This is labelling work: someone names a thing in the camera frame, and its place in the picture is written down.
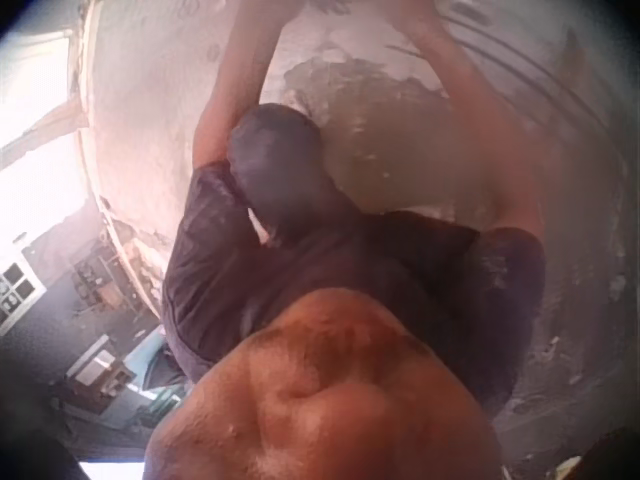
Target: skin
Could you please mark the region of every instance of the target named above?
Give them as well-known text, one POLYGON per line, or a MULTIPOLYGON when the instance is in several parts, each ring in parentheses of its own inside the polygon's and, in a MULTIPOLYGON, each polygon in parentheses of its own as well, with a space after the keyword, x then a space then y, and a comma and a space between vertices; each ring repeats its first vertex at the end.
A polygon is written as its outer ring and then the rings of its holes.
MULTIPOLYGON (((540 237, 526 134, 425 0, 379 0, 432 65, 493 185, 494 227, 540 237)), ((258 104, 297 0, 241 0, 194 140, 194 168, 225 162, 258 104)), ((219 362, 156 429, 146 480, 500 478, 499 447, 471 395, 389 311, 313 292, 219 362)))

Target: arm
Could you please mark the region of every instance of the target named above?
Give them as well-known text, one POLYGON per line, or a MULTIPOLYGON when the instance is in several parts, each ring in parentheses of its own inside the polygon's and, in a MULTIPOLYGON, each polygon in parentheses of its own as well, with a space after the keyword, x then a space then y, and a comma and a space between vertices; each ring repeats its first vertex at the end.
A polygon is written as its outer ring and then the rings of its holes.
POLYGON ((215 87, 193 140, 193 167, 226 161, 227 141, 242 116, 258 105, 282 28, 299 0, 241 0, 215 87))
POLYGON ((517 227, 541 238, 543 226, 531 171, 532 145, 520 119, 442 25, 432 0, 403 0, 394 24, 420 50, 449 94, 458 121, 489 177, 497 218, 491 228, 517 227))

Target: dark shirt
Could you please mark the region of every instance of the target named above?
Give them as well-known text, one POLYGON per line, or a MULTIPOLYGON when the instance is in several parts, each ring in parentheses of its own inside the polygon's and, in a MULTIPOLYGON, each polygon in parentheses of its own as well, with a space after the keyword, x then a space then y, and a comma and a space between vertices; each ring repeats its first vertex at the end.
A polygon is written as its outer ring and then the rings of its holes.
POLYGON ((163 321, 176 360, 197 382, 305 294, 352 289, 385 305, 495 413, 514 388, 543 286, 533 235, 479 233, 409 212, 260 245, 228 167, 215 165, 194 173, 163 321))

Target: man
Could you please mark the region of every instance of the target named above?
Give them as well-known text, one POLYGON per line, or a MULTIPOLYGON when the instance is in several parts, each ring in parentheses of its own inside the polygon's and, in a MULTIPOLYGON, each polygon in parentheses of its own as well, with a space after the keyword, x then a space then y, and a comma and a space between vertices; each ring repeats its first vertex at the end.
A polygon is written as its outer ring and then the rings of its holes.
POLYGON ((383 7, 449 93, 496 219, 477 232, 360 213, 323 171, 313 122, 257 106, 301 2, 242 0, 164 287, 169 344, 197 384, 154 433, 147 479, 499 478, 489 419, 544 282, 531 150, 430 0, 383 7))

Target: person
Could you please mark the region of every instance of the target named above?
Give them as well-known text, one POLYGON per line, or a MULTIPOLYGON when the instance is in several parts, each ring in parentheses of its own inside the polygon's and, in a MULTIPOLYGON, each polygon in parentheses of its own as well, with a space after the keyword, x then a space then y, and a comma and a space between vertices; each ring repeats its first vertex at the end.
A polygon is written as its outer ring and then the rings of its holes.
POLYGON ((318 127, 258 105, 302 2, 241 0, 164 283, 167 339, 196 385, 154 432, 147 480, 500 478, 490 421, 544 284, 532 150, 432 0, 381 7, 449 93, 495 221, 358 211, 323 170, 318 127))

